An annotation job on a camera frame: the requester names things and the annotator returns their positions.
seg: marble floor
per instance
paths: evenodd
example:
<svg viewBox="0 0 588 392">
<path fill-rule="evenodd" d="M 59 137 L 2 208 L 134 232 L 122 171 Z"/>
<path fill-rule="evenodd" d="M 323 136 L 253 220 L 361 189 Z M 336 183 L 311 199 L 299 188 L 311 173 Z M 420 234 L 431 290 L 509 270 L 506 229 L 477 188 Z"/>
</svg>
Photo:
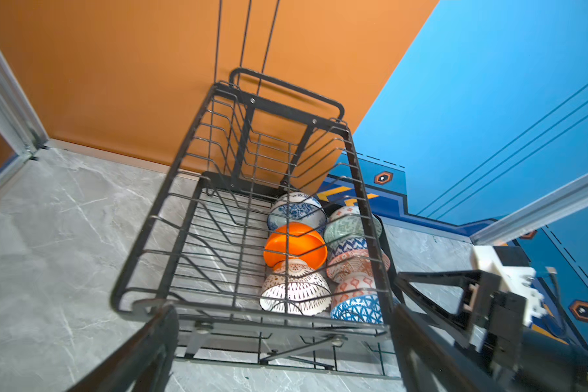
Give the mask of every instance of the marble floor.
<svg viewBox="0 0 588 392">
<path fill-rule="evenodd" d="M 63 391 L 140 327 L 111 311 L 109 294 L 163 178 L 50 149 L 1 196 L 0 391 Z M 470 268 L 467 243 L 386 229 L 398 270 Z M 452 290 L 429 293 L 456 301 Z M 404 390 L 395 380 L 306 372 L 189 363 L 172 371 L 168 391 Z"/>
</svg>

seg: dish rack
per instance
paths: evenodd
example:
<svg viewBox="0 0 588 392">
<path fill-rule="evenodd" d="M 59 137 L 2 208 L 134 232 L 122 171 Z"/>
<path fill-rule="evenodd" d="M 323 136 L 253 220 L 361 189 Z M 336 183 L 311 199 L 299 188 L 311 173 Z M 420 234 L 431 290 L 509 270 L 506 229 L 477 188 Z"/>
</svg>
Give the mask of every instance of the dish rack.
<svg viewBox="0 0 588 392">
<path fill-rule="evenodd" d="M 241 89 L 240 80 L 257 92 Z M 260 86 L 271 97 L 279 93 L 288 102 L 332 108 L 337 117 L 259 96 Z M 332 319 L 329 311 L 303 316 L 288 312 L 289 306 L 283 313 L 259 306 L 262 283 L 272 272 L 262 256 L 272 203 L 293 191 L 317 196 L 322 181 L 346 181 L 355 190 L 349 202 L 359 206 L 381 312 L 391 320 L 380 241 L 343 116 L 344 107 L 334 100 L 246 68 L 233 70 L 228 82 L 214 83 L 118 277 L 114 311 L 148 321 L 155 309 L 172 303 L 179 314 L 178 361 L 400 378 L 390 325 Z M 335 163 L 340 154 L 348 164 Z M 351 175 L 327 177 L 339 165 Z M 321 203 L 327 215 L 340 207 Z M 326 268 L 318 269 L 325 277 Z M 342 294 L 327 281 L 332 295 Z"/>
</svg>

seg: stacked bowls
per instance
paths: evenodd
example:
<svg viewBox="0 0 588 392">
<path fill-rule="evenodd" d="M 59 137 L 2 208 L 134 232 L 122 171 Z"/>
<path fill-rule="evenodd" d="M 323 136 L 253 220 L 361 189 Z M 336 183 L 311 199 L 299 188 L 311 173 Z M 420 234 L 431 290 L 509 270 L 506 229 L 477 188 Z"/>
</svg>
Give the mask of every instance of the stacked bowls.
<svg viewBox="0 0 588 392">
<path fill-rule="evenodd" d="M 326 223 L 320 202 L 305 193 L 285 194 L 273 204 L 267 224 L 274 233 L 263 253 L 273 273 L 261 289 L 262 309 L 283 313 L 287 306 L 290 314 L 314 316 L 329 307 L 329 284 L 315 271 L 329 253 L 321 235 Z"/>
<path fill-rule="evenodd" d="M 374 218 L 375 234 L 381 235 L 382 226 Z M 329 217 L 324 239 L 331 249 L 327 276 L 338 283 L 331 303 L 331 318 L 381 324 L 381 306 L 372 277 L 368 245 L 363 237 L 364 227 L 359 208 L 345 206 Z M 390 259 L 381 255 L 386 270 Z"/>
</svg>

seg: wall baseboard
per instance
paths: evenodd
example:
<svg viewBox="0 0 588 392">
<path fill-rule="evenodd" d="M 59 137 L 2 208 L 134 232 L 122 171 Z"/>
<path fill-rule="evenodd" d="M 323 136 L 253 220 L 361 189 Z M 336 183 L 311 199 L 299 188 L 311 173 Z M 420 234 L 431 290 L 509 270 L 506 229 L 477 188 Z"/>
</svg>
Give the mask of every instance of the wall baseboard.
<svg viewBox="0 0 588 392">
<path fill-rule="evenodd" d="M 94 157 L 98 159 L 104 159 L 105 161 L 116 162 L 120 164 L 125 164 L 129 166 L 133 166 L 135 168 L 141 168 L 151 171 L 156 171 L 159 173 L 168 173 L 170 170 L 170 166 L 164 165 L 161 163 L 155 163 L 146 161 L 144 159 L 133 158 L 122 154 L 110 153 L 109 151 L 95 149 L 93 147 L 87 147 L 86 145 L 80 145 L 70 142 L 64 142 L 63 140 L 58 139 L 50 139 L 46 144 L 48 147 L 53 147 L 56 149 L 63 149 L 67 151 L 71 151 L 72 153 L 86 155 L 88 157 Z M 200 173 L 197 172 L 190 172 L 189 170 L 183 170 L 184 173 L 180 174 L 181 177 L 195 179 L 198 180 L 200 177 Z"/>
</svg>

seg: hexagon emblem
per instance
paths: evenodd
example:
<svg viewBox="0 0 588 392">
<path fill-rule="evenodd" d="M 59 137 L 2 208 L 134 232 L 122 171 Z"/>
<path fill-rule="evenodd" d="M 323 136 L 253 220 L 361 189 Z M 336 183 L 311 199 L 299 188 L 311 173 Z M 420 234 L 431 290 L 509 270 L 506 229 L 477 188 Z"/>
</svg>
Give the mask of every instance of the hexagon emblem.
<svg viewBox="0 0 588 392">
<path fill-rule="evenodd" d="M 538 234 L 538 230 L 530 231 L 529 233 L 520 236 L 520 239 L 533 239 Z"/>
<path fill-rule="evenodd" d="M 588 322 L 588 302 L 575 301 L 569 306 L 569 310 L 579 321 Z"/>
<path fill-rule="evenodd" d="M 374 177 L 374 183 L 379 185 L 388 184 L 390 181 L 392 181 L 393 176 L 394 175 L 389 171 L 381 172 Z"/>
</svg>

